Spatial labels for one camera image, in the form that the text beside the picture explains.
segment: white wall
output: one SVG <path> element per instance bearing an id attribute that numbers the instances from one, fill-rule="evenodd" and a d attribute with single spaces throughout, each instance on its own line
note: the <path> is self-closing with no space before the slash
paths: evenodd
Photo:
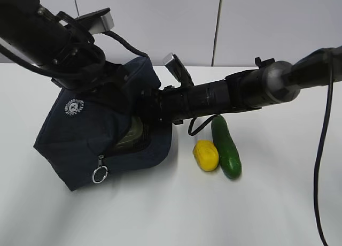
<path id="1" fill-rule="evenodd" d="M 162 65 L 170 52 L 186 65 L 210 66 L 219 0 L 77 0 L 81 14 L 110 7 L 114 31 Z M 110 61 L 134 58 L 104 35 L 96 36 Z"/>
<path id="2" fill-rule="evenodd" d="M 253 66 L 254 58 L 292 63 L 320 47 L 342 44 L 341 0 L 223 0 L 215 66 Z M 41 0 L 76 16 L 74 0 Z M 81 14 L 110 7 L 115 28 L 153 63 L 169 52 L 186 65 L 209 66 L 219 0 L 77 0 Z M 110 38 L 97 44 L 109 60 L 134 57 Z"/>
<path id="3" fill-rule="evenodd" d="M 77 15 L 74 0 L 40 0 L 40 1 L 41 1 L 41 5 L 48 8 L 53 14 L 57 14 L 59 11 L 64 11 L 73 17 L 76 17 Z M 17 51 L 16 49 L 8 45 L 2 39 L 0 39 L 0 44 L 10 49 L 15 54 L 19 55 L 21 58 L 24 58 L 24 56 L 19 51 Z M 0 63 L 8 63 L 8 62 L 10 62 L 10 60 L 5 58 L 3 55 L 0 55 Z"/>
<path id="4" fill-rule="evenodd" d="M 189 72 L 200 84 L 244 69 Z M 174 127 L 160 165 L 71 193 L 32 147 L 59 89 L 14 64 L 0 64 L 0 71 L 6 85 L 0 89 L 1 246 L 322 245 L 312 186 L 327 88 L 303 90 L 292 103 L 224 115 L 242 162 L 238 181 L 220 168 L 200 170 L 192 149 L 197 140 L 212 139 L 211 129 L 190 137 L 187 120 Z M 156 72 L 163 87 L 178 84 L 166 68 Z M 331 246 L 342 239 L 341 98 L 337 83 L 320 171 L 322 225 Z"/>
<path id="5" fill-rule="evenodd" d="M 342 45 L 341 0 L 223 0 L 216 66 L 253 66 L 254 58 L 295 63 Z"/>

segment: circular logo patch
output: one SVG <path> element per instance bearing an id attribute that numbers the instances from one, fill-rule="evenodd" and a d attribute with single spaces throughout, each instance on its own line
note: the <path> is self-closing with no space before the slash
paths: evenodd
<path id="1" fill-rule="evenodd" d="M 83 110 L 83 107 L 84 107 L 84 101 L 72 99 L 70 102 L 68 102 L 65 105 L 64 111 L 65 111 L 65 114 L 69 116 L 73 116 L 73 115 L 80 113 Z"/>

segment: metal ring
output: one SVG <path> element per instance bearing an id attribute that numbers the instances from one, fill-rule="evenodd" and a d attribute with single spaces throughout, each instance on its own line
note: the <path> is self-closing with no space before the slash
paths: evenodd
<path id="1" fill-rule="evenodd" d="M 105 175 L 103 176 L 103 178 L 101 179 L 101 181 L 96 181 L 96 180 L 95 180 L 95 175 L 96 175 L 96 173 L 97 173 L 101 168 L 104 168 L 104 169 L 106 170 L 106 173 L 105 173 Z M 107 176 L 108 176 L 108 168 L 107 168 L 106 166 L 101 166 L 101 167 L 98 167 L 97 169 L 94 170 L 94 172 L 92 173 L 91 179 L 92 179 L 93 183 L 98 184 L 98 183 L 102 183 L 103 181 L 105 181 L 105 179 L 107 178 Z"/>

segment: robotic arm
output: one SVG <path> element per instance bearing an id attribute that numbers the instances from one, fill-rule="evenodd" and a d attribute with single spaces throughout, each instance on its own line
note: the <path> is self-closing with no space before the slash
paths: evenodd
<path id="1" fill-rule="evenodd" d="M 113 76 L 113 71 L 118 71 L 117 67 L 104 62 L 104 54 L 94 46 L 90 34 L 112 28 L 109 9 L 79 17 L 77 22 L 62 14 L 54 16 L 40 5 L 39 0 L 0 0 L 0 37 L 48 74 L 51 72 L 52 80 L 58 86 L 79 93 L 90 92 Z M 62 26 L 59 23 L 61 19 L 69 25 Z M 301 89 L 329 83 L 330 57 L 334 62 L 334 80 L 341 81 L 342 47 L 339 47 L 317 50 L 295 65 L 256 58 L 257 70 L 194 86 L 177 56 L 170 55 L 165 64 L 182 85 L 145 92 L 141 109 L 137 111 L 148 122 L 163 120 L 181 124 L 184 119 L 252 111 L 289 102 L 298 96 Z"/>

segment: black cable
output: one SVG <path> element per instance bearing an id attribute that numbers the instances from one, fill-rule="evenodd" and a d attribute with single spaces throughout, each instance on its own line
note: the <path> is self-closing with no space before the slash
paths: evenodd
<path id="1" fill-rule="evenodd" d="M 104 34 L 106 36 L 110 36 L 111 38 L 115 39 L 120 44 L 122 44 L 123 47 L 125 47 L 128 51 L 134 53 L 135 55 L 139 55 L 139 56 L 146 57 L 146 58 L 148 57 L 148 55 L 146 53 L 141 52 L 138 49 L 131 46 L 125 39 L 123 39 L 121 36 L 119 36 L 115 32 L 106 31 L 106 32 L 103 32 L 102 34 Z"/>
<path id="2" fill-rule="evenodd" d="M 8 50 L 6 47 L 2 45 L 0 45 L 0 53 L 8 59 L 10 59 L 11 61 L 13 61 L 14 63 L 17 63 L 21 67 L 26 68 L 29 71 L 35 72 L 42 76 L 48 76 L 50 78 L 55 79 L 80 79 L 82 77 L 81 73 L 59 73 L 51 70 L 43 70 L 16 56 L 14 53 L 12 53 L 10 50 Z"/>
<path id="3" fill-rule="evenodd" d="M 77 22 L 77 20 L 75 20 L 74 18 L 72 18 L 69 14 L 65 13 L 65 12 L 59 12 L 56 15 L 56 21 L 65 21 L 66 23 L 68 23 L 70 26 L 72 26 L 73 28 L 75 28 L 76 30 L 78 30 L 80 33 L 82 33 L 88 40 L 88 42 L 90 44 L 94 44 L 95 43 L 95 39 L 94 37 L 90 34 L 90 32 L 88 30 L 86 30 L 81 24 L 79 24 Z"/>
<path id="4" fill-rule="evenodd" d="M 322 154 L 323 154 L 325 137 L 326 137 L 327 131 L 328 131 L 328 124 L 329 124 L 330 113 L 331 113 L 331 104 L 332 104 L 334 68 L 333 68 L 332 53 L 329 52 L 329 55 L 330 55 L 329 56 L 329 85 L 328 85 L 327 106 L 325 108 L 324 122 L 323 122 L 321 137 L 320 137 L 320 143 L 318 145 L 317 157 L 316 157 L 315 169 L 314 169 L 314 210 L 315 210 L 315 218 L 316 218 L 318 233 L 320 235 L 321 241 L 322 241 L 324 246 L 328 246 L 328 244 L 327 244 L 327 241 L 325 240 L 325 237 L 324 237 L 324 234 L 322 231 L 320 210 L 318 208 L 318 175 L 320 172 L 321 159 L 322 159 Z"/>
<path id="5" fill-rule="evenodd" d="M 103 67 L 106 63 L 106 55 L 104 53 L 104 51 L 94 45 L 94 44 L 90 44 L 90 43 L 74 43 L 73 46 L 76 48 L 76 49 L 83 49 L 83 50 L 86 50 L 88 51 L 88 53 L 90 55 L 92 55 L 92 57 L 94 59 L 98 59 L 99 62 L 98 64 Z"/>
<path id="6" fill-rule="evenodd" d="M 189 124 L 189 129 L 188 129 L 188 134 L 190 136 L 194 136 L 194 135 L 197 135 L 199 132 L 201 132 L 210 122 L 212 122 L 212 120 L 217 117 L 218 114 L 216 115 L 212 115 L 211 117 L 209 117 L 206 121 L 204 121 L 198 128 L 196 128 L 194 131 L 192 131 L 193 129 L 193 124 L 195 123 L 196 119 L 197 118 L 193 118 L 191 121 L 190 121 L 190 124 Z"/>

